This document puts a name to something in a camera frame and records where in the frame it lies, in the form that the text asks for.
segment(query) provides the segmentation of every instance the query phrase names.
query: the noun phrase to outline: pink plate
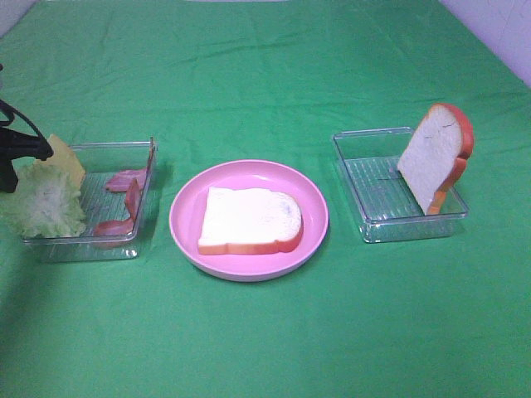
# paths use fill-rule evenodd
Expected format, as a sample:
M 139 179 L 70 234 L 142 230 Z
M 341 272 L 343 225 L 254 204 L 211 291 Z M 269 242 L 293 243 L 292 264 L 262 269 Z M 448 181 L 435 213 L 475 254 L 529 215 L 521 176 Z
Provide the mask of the pink plate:
M 261 187 L 290 194 L 302 211 L 302 241 L 290 253 L 200 255 L 197 240 L 209 187 Z M 297 269 L 317 250 L 328 225 L 328 207 L 315 184 L 291 167 L 265 160 L 237 160 L 208 168 L 184 185 L 169 212 L 172 236 L 192 263 L 211 275 L 241 282 L 273 279 Z

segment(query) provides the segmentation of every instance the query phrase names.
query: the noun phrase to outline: pink ham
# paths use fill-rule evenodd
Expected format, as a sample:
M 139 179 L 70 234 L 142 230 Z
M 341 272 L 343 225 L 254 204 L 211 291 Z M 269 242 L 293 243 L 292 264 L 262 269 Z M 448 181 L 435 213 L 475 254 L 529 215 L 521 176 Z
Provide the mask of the pink ham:
M 133 221 L 136 220 L 136 213 L 138 213 L 140 205 L 140 185 L 136 178 L 133 178 L 127 188 L 124 203 Z
M 129 218 L 127 220 L 102 221 L 94 229 L 95 236 L 126 235 L 133 230 L 140 204 L 140 185 L 136 178 L 129 182 L 124 204 L 129 212 Z
M 144 189 L 146 182 L 147 168 L 140 168 L 139 170 L 124 170 L 117 172 L 106 184 L 105 188 L 111 192 L 125 192 L 129 188 L 131 182 L 136 178 L 139 182 L 140 189 Z
M 133 230 L 134 221 L 132 218 L 127 220 L 108 220 L 102 221 L 94 229 L 95 236 L 109 235 L 126 235 Z

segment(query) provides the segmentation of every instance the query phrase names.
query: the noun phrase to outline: lettuce leaf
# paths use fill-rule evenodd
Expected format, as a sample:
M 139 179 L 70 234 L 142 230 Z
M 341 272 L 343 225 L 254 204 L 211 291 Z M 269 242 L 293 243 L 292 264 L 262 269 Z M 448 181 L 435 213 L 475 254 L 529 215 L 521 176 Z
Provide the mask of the lettuce leaf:
M 32 163 L 17 170 L 14 193 L 0 192 L 0 221 L 25 238 L 79 236 L 85 230 L 80 191 L 57 166 Z

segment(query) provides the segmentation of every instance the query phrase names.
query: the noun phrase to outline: clear plastic container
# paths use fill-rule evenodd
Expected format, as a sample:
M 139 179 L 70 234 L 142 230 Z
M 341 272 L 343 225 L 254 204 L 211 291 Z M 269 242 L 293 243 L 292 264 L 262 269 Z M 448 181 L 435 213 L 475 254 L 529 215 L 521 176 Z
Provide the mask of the clear plastic container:
M 397 170 L 409 127 L 348 131 L 333 136 L 353 214 L 368 243 L 454 235 L 468 207 L 451 188 L 441 213 L 425 216 Z
M 86 230 L 78 237 L 22 238 L 43 262 L 118 260 L 139 256 L 143 244 L 150 239 L 158 205 L 154 189 L 155 154 L 153 138 L 126 143 L 83 143 L 71 145 L 86 170 L 81 186 L 80 204 L 86 215 Z M 106 182 L 117 172 L 147 167 L 138 215 L 133 230 L 124 235 L 94 236 L 101 221 L 124 220 L 129 213 L 124 205 L 124 192 L 108 192 Z

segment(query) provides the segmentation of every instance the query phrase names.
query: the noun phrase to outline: yellow cheese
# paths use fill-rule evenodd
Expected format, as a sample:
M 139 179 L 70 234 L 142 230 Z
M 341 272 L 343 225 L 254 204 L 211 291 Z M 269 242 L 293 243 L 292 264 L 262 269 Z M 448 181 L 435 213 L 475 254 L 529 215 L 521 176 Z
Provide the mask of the yellow cheese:
M 72 183 L 75 187 L 80 189 L 81 183 L 85 178 L 85 169 L 81 165 L 74 151 L 72 151 L 72 149 L 55 134 L 50 135 L 48 143 L 53 149 L 53 156 L 45 161 L 37 159 L 35 162 L 58 166 L 61 170 L 70 174 Z

